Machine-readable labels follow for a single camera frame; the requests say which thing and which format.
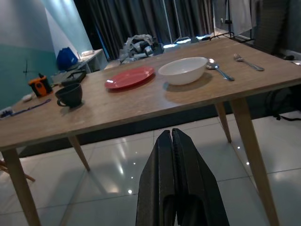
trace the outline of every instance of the spoon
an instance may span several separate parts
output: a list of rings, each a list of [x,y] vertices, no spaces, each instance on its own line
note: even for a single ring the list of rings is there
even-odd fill
[[[228,81],[234,81],[235,80],[234,78],[232,78],[231,76],[229,76],[225,72],[223,72],[220,69],[219,65],[213,59],[208,59],[207,68],[210,69],[210,70],[217,70],[223,76],[223,78],[225,80],[228,80]]]

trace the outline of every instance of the orange object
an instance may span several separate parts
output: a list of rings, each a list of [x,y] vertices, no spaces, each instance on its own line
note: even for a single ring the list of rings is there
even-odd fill
[[[37,97],[44,97],[52,93],[52,88],[48,83],[47,77],[39,74],[39,78],[30,80],[28,85],[32,88]]]

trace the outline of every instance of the metal stand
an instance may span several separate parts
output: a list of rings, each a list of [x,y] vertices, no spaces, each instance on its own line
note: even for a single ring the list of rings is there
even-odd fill
[[[211,37],[210,40],[211,40],[211,39],[214,39],[214,38],[219,38],[220,36],[225,36],[225,37],[227,37],[227,38],[230,38],[230,39],[232,39],[232,40],[234,40],[234,41],[237,41],[237,42],[240,42],[240,43],[245,43],[245,42],[254,40],[254,39],[252,38],[252,29],[250,30],[250,38],[249,38],[249,39],[245,39],[245,38],[239,37],[240,39],[243,39],[243,40],[238,40],[238,39],[236,38],[237,36],[235,37],[234,32],[232,32],[232,30],[231,30],[232,20],[231,20],[231,15],[230,15],[230,2],[229,2],[229,0],[228,0],[227,8],[228,8],[228,20],[225,20],[225,23],[228,24],[228,32],[225,32],[225,33],[219,34],[219,35],[215,35],[215,36]]]

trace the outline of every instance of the tabletop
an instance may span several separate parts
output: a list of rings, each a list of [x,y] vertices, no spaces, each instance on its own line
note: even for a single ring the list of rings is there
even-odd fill
[[[265,68],[258,72],[235,62],[233,53]],[[215,59],[222,70],[235,78],[229,82],[215,70],[184,86],[168,85],[157,71],[171,61],[185,57]],[[121,71],[142,65],[155,68],[155,76],[138,87],[112,92],[107,79]],[[206,41],[174,52],[153,56],[127,65],[88,74],[82,81],[83,105],[59,107],[50,94],[28,103],[17,103],[22,110],[51,98],[52,101],[31,111],[0,121],[0,151],[57,138],[74,136],[155,116],[289,87],[301,83],[301,67],[230,39]]]

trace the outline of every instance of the dark mug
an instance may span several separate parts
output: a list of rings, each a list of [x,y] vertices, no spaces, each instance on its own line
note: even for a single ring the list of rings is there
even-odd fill
[[[80,83],[66,86],[55,93],[57,104],[61,107],[69,106],[70,108],[79,106],[83,96]]]

